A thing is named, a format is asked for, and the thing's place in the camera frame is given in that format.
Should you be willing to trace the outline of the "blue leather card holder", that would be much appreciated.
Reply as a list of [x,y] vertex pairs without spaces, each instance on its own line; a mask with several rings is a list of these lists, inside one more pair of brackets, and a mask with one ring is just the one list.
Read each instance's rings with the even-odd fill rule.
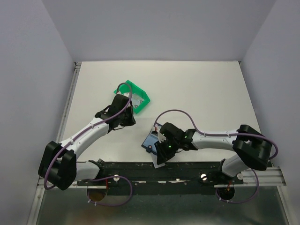
[[157,155],[157,149],[155,143],[158,142],[158,132],[156,130],[152,130],[149,132],[146,139],[143,141],[141,146],[146,150],[147,153],[152,153],[153,155]]

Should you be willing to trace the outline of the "green plastic bin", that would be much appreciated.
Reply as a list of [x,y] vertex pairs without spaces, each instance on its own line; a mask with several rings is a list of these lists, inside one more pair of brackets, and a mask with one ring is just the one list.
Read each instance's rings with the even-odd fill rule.
[[[138,114],[141,110],[143,110],[146,107],[146,105],[150,103],[150,98],[143,89],[135,85],[130,80],[125,81],[125,83],[127,83],[132,89],[131,101],[133,104],[133,112],[135,114]],[[114,91],[114,93],[122,94],[129,97],[130,89],[127,85],[121,85],[118,90],[116,89]]]

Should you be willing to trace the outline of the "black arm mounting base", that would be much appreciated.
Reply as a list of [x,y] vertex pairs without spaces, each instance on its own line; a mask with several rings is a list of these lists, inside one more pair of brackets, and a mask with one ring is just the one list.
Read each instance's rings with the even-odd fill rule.
[[104,162],[96,181],[78,181],[88,189],[108,187],[109,195],[213,195],[215,186],[243,184],[236,176],[221,174],[219,162],[169,162],[155,168],[150,162]]

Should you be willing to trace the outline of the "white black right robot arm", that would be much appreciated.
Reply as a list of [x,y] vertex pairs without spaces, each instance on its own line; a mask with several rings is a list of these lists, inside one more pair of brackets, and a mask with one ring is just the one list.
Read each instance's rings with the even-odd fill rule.
[[223,159],[216,171],[218,182],[225,184],[238,173],[250,168],[258,171],[267,169],[271,148],[269,139],[249,125],[240,125],[235,131],[200,133],[195,129],[183,131],[172,123],[165,123],[158,132],[154,144],[157,151],[157,164],[173,158],[178,150],[219,149],[231,150],[235,155]]

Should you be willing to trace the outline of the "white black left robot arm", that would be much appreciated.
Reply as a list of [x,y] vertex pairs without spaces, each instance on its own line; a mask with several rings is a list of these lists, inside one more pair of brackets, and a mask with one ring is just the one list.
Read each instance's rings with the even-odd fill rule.
[[70,138],[59,143],[49,142],[43,153],[38,175],[60,190],[66,190],[75,181],[89,180],[93,185],[103,182],[104,174],[94,161],[80,163],[78,158],[96,140],[118,126],[135,124],[132,101],[117,94],[112,104],[97,112],[92,121]]

